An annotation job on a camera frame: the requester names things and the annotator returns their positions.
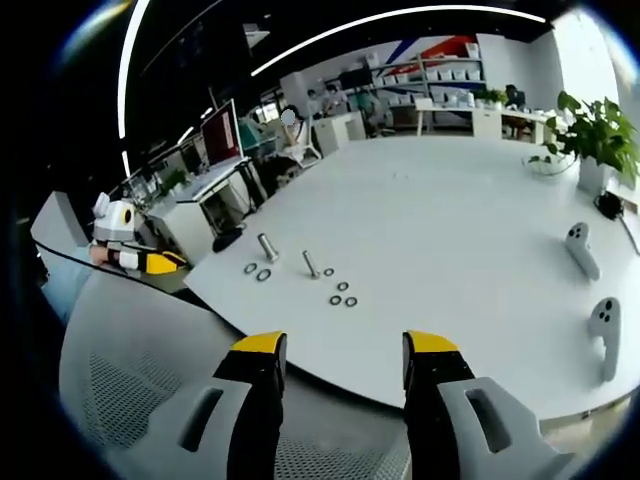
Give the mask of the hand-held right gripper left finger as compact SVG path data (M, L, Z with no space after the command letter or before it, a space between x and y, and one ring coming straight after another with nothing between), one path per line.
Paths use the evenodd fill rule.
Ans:
M272 479L283 423L287 335L233 344L214 374L149 419L153 479Z

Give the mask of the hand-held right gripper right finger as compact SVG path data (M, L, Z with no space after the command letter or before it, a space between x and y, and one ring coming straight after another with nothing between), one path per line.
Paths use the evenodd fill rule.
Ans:
M560 479L574 459L542 436L536 415L450 340L408 330L404 421L414 479Z

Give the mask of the person's left hand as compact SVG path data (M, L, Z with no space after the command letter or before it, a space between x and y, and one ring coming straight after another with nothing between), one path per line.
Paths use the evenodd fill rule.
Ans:
M91 262L96 266L110 264L114 266L120 265L120 252L110 249L107 246L92 244L89 246L89 257Z

